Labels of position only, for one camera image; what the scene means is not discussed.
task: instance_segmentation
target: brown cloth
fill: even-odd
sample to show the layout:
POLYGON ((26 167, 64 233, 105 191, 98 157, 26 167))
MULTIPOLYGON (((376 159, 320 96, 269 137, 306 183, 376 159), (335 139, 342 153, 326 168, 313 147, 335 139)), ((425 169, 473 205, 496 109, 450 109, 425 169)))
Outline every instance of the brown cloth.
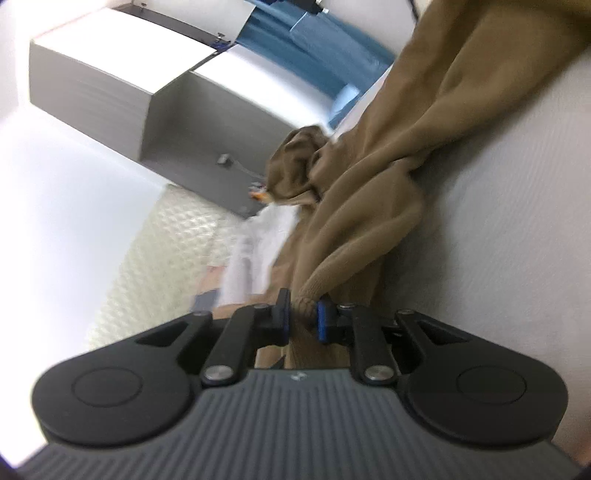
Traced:
POLYGON ((306 328, 325 293, 371 304, 384 255, 421 218, 409 173, 538 90, 590 34, 589 0, 434 0, 353 130, 336 143, 318 127, 290 134, 268 163, 268 189, 302 211, 263 299, 292 291, 291 366, 346 363, 306 328))

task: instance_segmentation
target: white shelf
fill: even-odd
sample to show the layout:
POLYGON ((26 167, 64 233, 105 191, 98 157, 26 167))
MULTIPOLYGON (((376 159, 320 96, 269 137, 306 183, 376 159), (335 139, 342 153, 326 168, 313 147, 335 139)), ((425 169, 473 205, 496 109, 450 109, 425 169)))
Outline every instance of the white shelf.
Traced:
POLYGON ((172 30, 110 9, 79 18, 34 42, 151 94, 214 52, 172 30))
POLYGON ((199 76, 275 115, 294 128, 327 126, 333 101, 298 76, 235 45, 195 70, 199 76))

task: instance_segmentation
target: blue strip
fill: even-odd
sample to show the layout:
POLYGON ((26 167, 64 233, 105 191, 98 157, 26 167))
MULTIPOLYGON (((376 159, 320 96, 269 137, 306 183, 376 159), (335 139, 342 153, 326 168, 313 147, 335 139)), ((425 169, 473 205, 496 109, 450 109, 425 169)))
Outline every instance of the blue strip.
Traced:
POLYGON ((317 307, 318 312, 318 340, 326 343, 326 309, 324 303, 320 300, 317 307))

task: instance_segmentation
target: metal screw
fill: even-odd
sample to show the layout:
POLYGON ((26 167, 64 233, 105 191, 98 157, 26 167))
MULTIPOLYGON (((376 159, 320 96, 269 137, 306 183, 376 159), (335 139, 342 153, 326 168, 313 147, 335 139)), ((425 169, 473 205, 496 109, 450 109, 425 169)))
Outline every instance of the metal screw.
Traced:
POLYGON ((271 306, 266 303, 255 303, 253 308, 255 309, 255 318, 257 320, 266 319, 271 311, 271 306))
POLYGON ((211 381, 227 380, 234 374, 234 370, 227 365, 214 365, 205 369, 205 378, 211 381))
POLYGON ((372 365, 365 370, 365 376, 369 380, 390 380, 394 376, 394 370, 387 365, 372 365))

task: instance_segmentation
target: white wall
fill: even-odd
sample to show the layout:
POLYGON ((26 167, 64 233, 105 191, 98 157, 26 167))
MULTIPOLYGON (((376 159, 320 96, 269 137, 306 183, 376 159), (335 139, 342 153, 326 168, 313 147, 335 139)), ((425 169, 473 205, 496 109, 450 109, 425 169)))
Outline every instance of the white wall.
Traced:
POLYGON ((322 6, 396 54, 413 34, 415 23, 408 0, 323 0, 322 6))
POLYGON ((16 108, 18 100, 14 2, 0 4, 0 122, 16 108))
POLYGON ((166 180, 33 106, 0 125, 0 454, 43 443, 31 388, 86 331, 166 180))
POLYGON ((213 35, 236 40, 255 6, 245 0, 138 0, 147 8, 213 35))

